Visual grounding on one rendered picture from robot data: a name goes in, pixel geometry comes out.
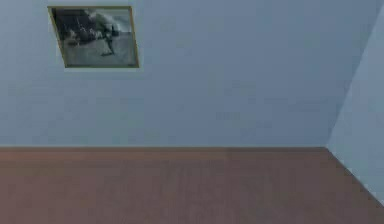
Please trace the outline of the gold framed grey picture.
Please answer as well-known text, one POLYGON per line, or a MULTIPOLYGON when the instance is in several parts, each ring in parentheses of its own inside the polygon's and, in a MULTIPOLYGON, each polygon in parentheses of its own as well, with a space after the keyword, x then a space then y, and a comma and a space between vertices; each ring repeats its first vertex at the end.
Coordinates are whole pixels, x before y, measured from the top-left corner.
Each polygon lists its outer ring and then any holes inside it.
POLYGON ((131 6, 47 9, 65 68, 140 67, 131 6))

